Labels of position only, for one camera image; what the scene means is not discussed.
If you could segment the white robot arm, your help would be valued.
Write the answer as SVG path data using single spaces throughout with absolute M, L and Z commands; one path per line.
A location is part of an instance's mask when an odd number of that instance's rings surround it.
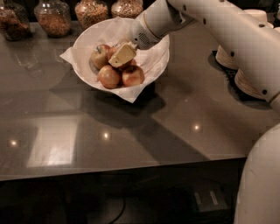
M 120 67 L 191 20 L 209 30 L 265 101 L 280 112 L 280 33 L 228 0 L 157 0 L 129 28 L 109 63 Z M 280 125 L 248 154 L 236 200 L 234 224 L 280 224 Z

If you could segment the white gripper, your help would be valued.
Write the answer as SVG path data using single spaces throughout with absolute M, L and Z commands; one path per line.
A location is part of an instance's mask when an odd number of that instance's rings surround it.
M 144 13 L 135 18 L 129 28 L 128 38 L 130 42 L 122 43 L 113 53 L 108 63 L 115 68 L 121 67 L 137 56 L 137 48 L 149 50 L 159 42 L 147 26 Z

